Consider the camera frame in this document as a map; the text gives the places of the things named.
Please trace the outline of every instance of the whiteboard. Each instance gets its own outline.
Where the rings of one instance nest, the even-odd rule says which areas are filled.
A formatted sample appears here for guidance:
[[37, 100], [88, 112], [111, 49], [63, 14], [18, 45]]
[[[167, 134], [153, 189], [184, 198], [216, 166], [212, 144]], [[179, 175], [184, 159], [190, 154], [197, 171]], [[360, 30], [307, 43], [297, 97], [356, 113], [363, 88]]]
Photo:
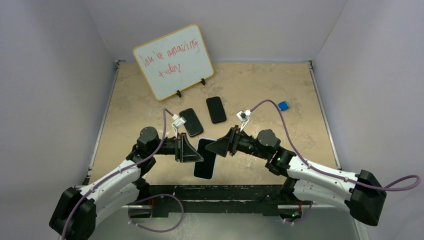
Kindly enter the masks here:
[[132, 53], [159, 101], [214, 74], [197, 24], [137, 46]]

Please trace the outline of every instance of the whiteboard stand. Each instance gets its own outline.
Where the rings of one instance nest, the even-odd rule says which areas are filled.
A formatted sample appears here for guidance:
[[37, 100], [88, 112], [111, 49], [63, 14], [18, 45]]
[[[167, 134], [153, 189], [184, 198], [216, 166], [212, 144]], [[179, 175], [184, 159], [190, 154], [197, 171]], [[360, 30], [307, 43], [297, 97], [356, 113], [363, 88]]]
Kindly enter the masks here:
[[[205, 86], [206, 85], [206, 81], [205, 81], [205, 79], [204, 78], [202, 78], [201, 79], [201, 84], [203, 84], [203, 86]], [[181, 94], [181, 91], [180, 90], [177, 90], [176, 91], [176, 95], [179, 97], [179, 98], [181, 98], [183, 95]]]

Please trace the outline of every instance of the phone screen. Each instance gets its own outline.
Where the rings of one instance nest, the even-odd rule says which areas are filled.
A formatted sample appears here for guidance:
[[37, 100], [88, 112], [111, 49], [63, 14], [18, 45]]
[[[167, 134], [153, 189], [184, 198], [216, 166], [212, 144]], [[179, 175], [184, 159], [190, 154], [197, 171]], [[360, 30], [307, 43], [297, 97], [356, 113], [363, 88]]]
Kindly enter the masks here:
[[203, 133], [203, 126], [193, 108], [187, 108], [186, 110], [179, 112], [179, 116], [185, 118], [187, 121], [184, 123], [184, 127], [190, 137]]
[[224, 106], [219, 96], [206, 99], [206, 105], [207, 109], [209, 110], [210, 120], [213, 124], [222, 123], [227, 120]]
[[215, 140], [205, 138], [199, 139], [197, 152], [204, 158], [204, 161], [196, 162], [194, 164], [193, 175], [196, 178], [210, 180], [214, 175], [215, 159], [217, 158], [217, 155], [205, 149], [206, 145], [213, 142], [215, 142]]

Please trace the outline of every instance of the blue block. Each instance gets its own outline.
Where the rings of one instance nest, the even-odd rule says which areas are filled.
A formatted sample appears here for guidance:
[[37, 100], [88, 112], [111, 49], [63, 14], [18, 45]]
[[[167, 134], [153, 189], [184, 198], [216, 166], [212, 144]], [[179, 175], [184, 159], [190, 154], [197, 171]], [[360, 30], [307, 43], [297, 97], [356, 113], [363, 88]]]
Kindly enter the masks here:
[[289, 104], [287, 104], [287, 102], [286, 102], [286, 101], [282, 101], [282, 102], [280, 102], [280, 103], [278, 104], [278, 106], [279, 106], [279, 109], [280, 109], [281, 111], [284, 111], [284, 110], [289, 109]]

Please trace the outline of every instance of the table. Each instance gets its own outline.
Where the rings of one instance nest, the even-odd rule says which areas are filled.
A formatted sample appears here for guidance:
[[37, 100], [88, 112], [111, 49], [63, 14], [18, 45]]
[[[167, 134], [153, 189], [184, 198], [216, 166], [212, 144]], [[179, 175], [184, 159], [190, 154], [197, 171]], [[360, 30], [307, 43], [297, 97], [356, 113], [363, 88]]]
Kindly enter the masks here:
[[[136, 143], [140, 130], [152, 126], [163, 133], [162, 109], [172, 113], [193, 108], [204, 132], [188, 137], [196, 148], [201, 137], [218, 139], [234, 125], [241, 125], [236, 113], [253, 108], [264, 99], [276, 103], [287, 101], [283, 112], [294, 145], [307, 159], [336, 168], [336, 160], [320, 108], [308, 63], [236, 63], [213, 64], [215, 73], [206, 85], [196, 84], [157, 101], [136, 63], [122, 63], [117, 74], [103, 130], [98, 143], [90, 183], [116, 168]], [[206, 99], [221, 97], [227, 121], [213, 124]], [[172, 118], [167, 115], [166, 136], [172, 137]], [[272, 129], [281, 146], [292, 150], [275, 107], [264, 103], [251, 115], [244, 131], [254, 137], [263, 129]], [[216, 159], [211, 180], [193, 177], [194, 163], [179, 163], [173, 155], [156, 155], [157, 163], [145, 175], [151, 185], [271, 185], [282, 184], [282, 176], [266, 169], [266, 161], [238, 152], [235, 156]]]

